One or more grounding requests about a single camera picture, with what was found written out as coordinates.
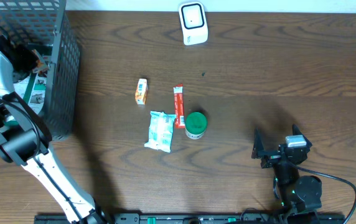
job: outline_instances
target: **wooden table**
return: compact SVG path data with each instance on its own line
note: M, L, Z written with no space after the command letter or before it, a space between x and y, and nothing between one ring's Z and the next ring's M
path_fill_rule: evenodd
M177 12L68 16L82 63L75 132L55 151L107 210L275 208L273 171L251 159L256 126L275 149L298 124L314 144L302 166L356 185L356 14L208 13L208 41L191 47ZM134 101L141 77L145 107ZM149 112L174 113L179 83L186 115L207 112L205 136L176 129L170 154L145 148ZM322 181L321 211L347 214L352 189ZM41 212L61 209L29 173L0 159L0 223L32 223Z

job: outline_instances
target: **small juice box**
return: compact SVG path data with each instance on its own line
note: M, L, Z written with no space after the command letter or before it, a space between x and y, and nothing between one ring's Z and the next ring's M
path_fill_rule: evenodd
M146 95L148 95L148 81L145 78L140 78L135 91L135 101L138 105L146 103Z

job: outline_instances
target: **red snack stick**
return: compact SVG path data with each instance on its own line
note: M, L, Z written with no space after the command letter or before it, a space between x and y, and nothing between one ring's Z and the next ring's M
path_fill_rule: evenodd
M174 87L174 104L176 108L176 128L185 128L184 118L184 85L179 84Z

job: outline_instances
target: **plastic bag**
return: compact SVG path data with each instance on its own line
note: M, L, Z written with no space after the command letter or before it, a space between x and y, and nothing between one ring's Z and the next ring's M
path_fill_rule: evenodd
M174 130L175 114L151 111L151 125L149 126L149 141L145 147L171 152L172 132Z

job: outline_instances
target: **cable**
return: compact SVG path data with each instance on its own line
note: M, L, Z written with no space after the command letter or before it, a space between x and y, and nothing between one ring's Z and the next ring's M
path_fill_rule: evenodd
M263 221L264 221L265 223L267 223L267 221L265 220L264 216L262 216L261 212L260 212L258 209L256 209L256 208L246 208L246 210L244 210L244 211L241 213L241 215L240 215L240 220L241 220L241 221L243 221L243 216L244 216L249 210L254 210L254 211L256 211L257 213L259 213L259 214L260 214L260 217L263 219Z
M33 126L34 132L35 132L35 136L37 139L37 147L36 150L34 151L34 155L33 155L33 160L35 161L35 163L40 167L40 169L42 170L42 172L45 174L45 176L47 176L47 178L49 179L49 181L51 182L51 184L59 191L59 193L65 198L65 200L68 202L68 204L71 206L73 212L76 214L77 218L79 219L79 222L81 222L82 217L80 215L80 213L77 211L76 207L73 205L73 202L70 200L70 198L65 194L65 192L63 192L63 190L55 183L55 181L51 178L51 176L49 175L49 173L46 171L46 169L44 168L44 166L42 165L42 163L40 161L37 160L37 158L35 158L39 152L40 152L40 134L39 134L39 130L37 125L34 124L32 118L22 109L20 109L18 106L0 98L0 102L14 108L15 110L17 110L18 112L20 112L20 114L22 114L23 116L25 116L27 118L27 120L30 122L30 124Z
M305 168L296 166L296 165L294 165L294 164L293 164L292 162L290 162L290 161L287 161L287 162L288 162L288 164L289 164L290 166L296 168L297 170L301 170L301 171L304 171L304 172L308 172L308 173L310 173L310 174L320 175L320 176L327 177L327 178L330 178L330 179L333 179L333 180L338 180L338 181L340 181L340 182L346 183L346 184L348 184L349 186L351 186L351 187L353 188L354 192L355 192L355 200L354 200L354 204L352 205L351 211L348 213L347 217L344 219L344 222L343 222L342 224L346 224L346 223L350 220L352 214L354 214L354 211L355 211L355 209L356 209L356 186L355 186L353 183L351 183L351 182L349 182L348 180L345 180L345 179L343 179L343 178L340 178L340 177L335 177L335 176L333 176L333 175L324 174L324 173L321 173L321 172L317 172L317 171L313 171L313 170L309 170L309 169L305 169Z
M276 199L279 199L278 192L276 191L276 182L277 182L277 178L276 178L276 176L274 176L273 177L273 195L275 195Z

